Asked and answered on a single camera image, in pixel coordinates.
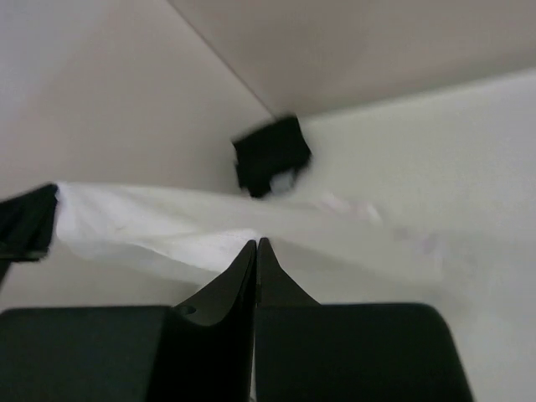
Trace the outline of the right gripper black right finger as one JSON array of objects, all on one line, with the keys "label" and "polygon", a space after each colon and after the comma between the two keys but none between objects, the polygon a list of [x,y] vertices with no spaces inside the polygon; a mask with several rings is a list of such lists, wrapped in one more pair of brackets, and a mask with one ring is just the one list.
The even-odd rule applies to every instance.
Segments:
[{"label": "right gripper black right finger", "polygon": [[445,319],[415,302],[323,305],[257,251],[259,401],[470,401]]}]

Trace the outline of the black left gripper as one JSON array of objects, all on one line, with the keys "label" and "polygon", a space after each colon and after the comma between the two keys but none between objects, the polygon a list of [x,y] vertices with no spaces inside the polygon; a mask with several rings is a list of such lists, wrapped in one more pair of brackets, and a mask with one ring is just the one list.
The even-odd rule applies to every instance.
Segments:
[{"label": "black left gripper", "polygon": [[1,200],[1,282],[12,264],[37,262],[49,253],[58,205],[55,183]]}]

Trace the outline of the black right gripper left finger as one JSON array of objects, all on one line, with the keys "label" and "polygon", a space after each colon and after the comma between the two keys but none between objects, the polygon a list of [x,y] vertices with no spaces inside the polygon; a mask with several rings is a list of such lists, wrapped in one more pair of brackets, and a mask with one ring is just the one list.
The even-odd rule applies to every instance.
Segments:
[{"label": "black right gripper left finger", "polygon": [[176,306],[1,315],[4,401],[246,401],[256,243]]}]

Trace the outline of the white tank top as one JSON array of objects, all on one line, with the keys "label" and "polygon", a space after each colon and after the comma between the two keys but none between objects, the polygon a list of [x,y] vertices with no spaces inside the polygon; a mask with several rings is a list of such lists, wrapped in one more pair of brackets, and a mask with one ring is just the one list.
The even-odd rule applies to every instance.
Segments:
[{"label": "white tank top", "polygon": [[279,240],[333,264],[392,281],[432,284],[441,260],[409,231],[307,204],[176,188],[60,183],[55,233],[87,260],[201,282],[251,240]]}]

